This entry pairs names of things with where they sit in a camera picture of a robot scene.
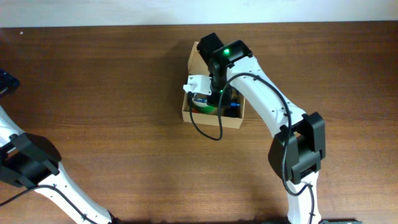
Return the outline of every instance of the white robotic arm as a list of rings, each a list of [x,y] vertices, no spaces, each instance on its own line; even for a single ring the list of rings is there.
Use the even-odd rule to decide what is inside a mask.
[[[255,56],[243,57],[235,61],[232,68],[227,68],[227,80],[233,78],[235,75],[242,73],[251,73],[258,75],[267,83],[277,87],[271,82],[267,75],[262,71]],[[287,126],[286,108],[282,104],[280,98],[276,93],[262,82],[256,81],[252,77],[240,76],[231,81],[231,86],[237,89],[252,105],[252,107],[259,113],[261,118],[267,124],[271,136],[274,137],[280,132],[280,127]],[[304,110],[295,106],[286,96],[282,94],[285,101],[289,105],[289,110],[292,118],[292,124],[297,124],[303,120]],[[289,202],[289,211],[287,217],[293,224],[307,224],[311,214],[311,207],[314,207],[313,223],[321,221],[321,215],[318,211],[317,205],[317,178],[318,172],[311,172],[301,180],[299,184],[293,184],[291,181],[287,182],[289,189],[293,193],[298,193],[305,184],[313,186],[314,205],[312,205],[309,189],[306,189],[299,196],[292,196],[287,194]]]
[[[274,138],[269,161],[279,177],[284,181],[288,180],[286,185],[291,191],[287,194],[289,221],[293,224],[321,221],[316,186],[320,160],[325,156],[325,129],[322,117],[317,113],[308,116],[303,109],[295,106],[284,96],[262,71],[257,59],[242,41],[223,45],[213,33],[202,38],[197,49],[211,73],[211,83],[207,84],[208,78],[193,75],[183,89],[191,92],[190,96],[192,93],[208,95],[208,104],[221,107],[228,107],[230,104],[229,91],[226,91],[229,88],[228,84],[245,96]],[[289,116],[294,131],[302,134],[298,138],[286,128],[289,126]],[[288,135],[289,144],[286,145],[285,156],[282,146]]]
[[[9,145],[9,147],[5,147],[2,150],[2,153],[11,155],[15,153],[13,152],[14,150],[19,151],[17,152],[18,154],[14,154],[8,159],[14,159],[14,156],[15,159],[19,157],[18,161],[21,164],[19,167],[16,163],[11,164],[8,160],[1,164],[2,170],[0,174],[2,179],[4,180],[7,178],[8,182],[12,182],[14,185],[28,185],[28,188],[35,189],[37,193],[46,196],[57,204],[76,223],[111,223],[112,218],[107,209],[100,207],[92,201],[92,199],[74,183],[63,168],[61,162],[57,162],[53,167],[57,168],[54,174],[50,174],[44,178],[40,177],[40,172],[37,174],[28,174],[28,172],[35,170],[35,166],[38,167],[38,170],[42,171],[42,166],[46,166],[45,163],[54,163],[54,161],[50,162],[49,160],[42,161],[41,158],[35,157],[34,154],[32,155],[34,150],[38,153],[52,150],[51,147],[41,147],[42,145],[40,146],[40,143],[35,144],[36,142],[34,142],[34,139],[36,139],[36,136],[23,132],[0,106],[0,144],[2,147]],[[16,147],[24,144],[25,146],[22,148]],[[22,167],[27,164],[30,166],[30,171],[24,170]]]

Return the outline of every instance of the black plastic cover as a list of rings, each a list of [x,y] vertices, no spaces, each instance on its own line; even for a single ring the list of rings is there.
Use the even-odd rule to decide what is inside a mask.
[[[288,129],[283,126],[274,136],[268,161],[275,173],[282,178],[282,156]],[[303,114],[303,120],[292,127],[286,153],[285,179],[299,184],[311,172],[321,169],[321,160],[326,156],[325,121],[317,113]]]
[[[207,35],[206,37],[200,39],[200,42],[197,45],[199,54],[207,65],[211,58],[211,54],[215,50],[220,49],[222,47],[224,47],[224,44],[218,38],[216,33],[211,33],[211,34]]]
[[[14,93],[18,87],[18,79],[12,77],[0,68],[0,98],[4,97],[8,93]]]
[[[16,154],[9,155],[15,148]],[[45,137],[23,133],[0,147],[0,180],[16,187],[34,187],[50,174],[59,173],[61,155]]]

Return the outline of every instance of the robotic arm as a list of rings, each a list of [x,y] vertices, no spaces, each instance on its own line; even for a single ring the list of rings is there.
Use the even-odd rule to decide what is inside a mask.
[[[208,66],[211,82],[206,85],[204,82],[208,83],[208,79],[193,75],[188,79],[184,90],[191,94],[206,94],[209,105],[226,108],[230,105],[231,87],[245,96],[267,124],[274,138],[269,162],[281,179],[285,175],[287,187],[292,192],[287,194],[289,221],[307,224],[312,215],[312,223],[318,223],[321,216],[317,206],[316,185],[320,161],[325,157],[325,123],[322,117],[318,113],[307,115],[284,96],[262,71],[253,53],[241,40],[224,45],[212,33],[201,39],[197,49]],[[287,128],[289,116],[291,130]],[[288,135],[289,141],[284,155],[284,143]],[[308,187],[304,189],[306,185],[311,185],[313,192]]]
[[[18,80],[0,70],[0,97]],[[46,138],[23,132],[0,107],[0,180],[27,187],[57,204],[76,223],[117,223],[107,209],[87,196],[68,176],[61,155]]]

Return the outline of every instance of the wooden table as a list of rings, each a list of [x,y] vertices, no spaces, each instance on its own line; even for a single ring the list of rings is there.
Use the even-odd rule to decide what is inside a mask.
[[[286,96],[326,120],[323,218],[398,223],[396,22],[0,29],[0,67],[21,81],[1,106],[49,138],[75,182],[122,220],[284,217],[272,139],[250,105],[220,142],[182,122],[193,41],[213,31],[242,39]],[[23,190],[0,188],[0,201]],[[31,193],[0,208],[0,223],[72,220]]]

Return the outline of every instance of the cardboard box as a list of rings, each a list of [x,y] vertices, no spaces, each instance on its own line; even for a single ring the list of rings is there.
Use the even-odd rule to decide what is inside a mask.
[[[188,75],[209,75],[209,71],[207,70],[207,65],[201,58],[198,50],[197,50],[198,42],[193,44],[191,55],[188,60]],[[223,127],[226,128],[240,128],[243,117],[244,117],[244,104],[246,99],[243,95],[238,95],[238,103],[241,105],[239,107],[239,117],[238,118],[230,118],[230,117],[221,117],[221,121],[223,122]],[[193,120],[196,124],[207,124],[218,126],[218,117],[217,115],[210,114],[202,114],[202,113],[192,113]],[[184,101],[182,104],[182,120],[184,122],[191,123],[191,117],[189,115],[189,105],[188,105],[188,95],[185,93]]]

